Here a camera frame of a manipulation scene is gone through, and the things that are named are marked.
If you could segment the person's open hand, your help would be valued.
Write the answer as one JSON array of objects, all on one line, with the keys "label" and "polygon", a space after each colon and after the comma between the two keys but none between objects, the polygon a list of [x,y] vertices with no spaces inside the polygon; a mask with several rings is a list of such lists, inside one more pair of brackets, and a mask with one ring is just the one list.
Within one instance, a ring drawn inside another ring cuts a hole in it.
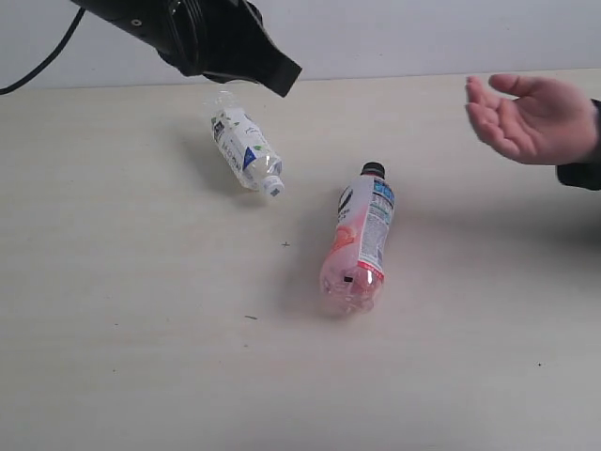
[{"label": "person's open hand", "polygon": [[600,114],[578,88],[556,79],[493,74],[466,79],[466,112],[478,139],[516,163],[600,161]]}]

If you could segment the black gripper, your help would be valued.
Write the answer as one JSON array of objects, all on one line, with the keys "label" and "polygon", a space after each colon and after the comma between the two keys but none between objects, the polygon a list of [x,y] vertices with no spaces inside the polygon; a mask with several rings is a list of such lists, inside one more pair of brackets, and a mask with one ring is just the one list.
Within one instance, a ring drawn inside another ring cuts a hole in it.
[{"label": "black gripper", "polygon": [[77,1],[154,48],[186,77],[250,81],[285,98],[302,68],[279,50],[248,1]]}]

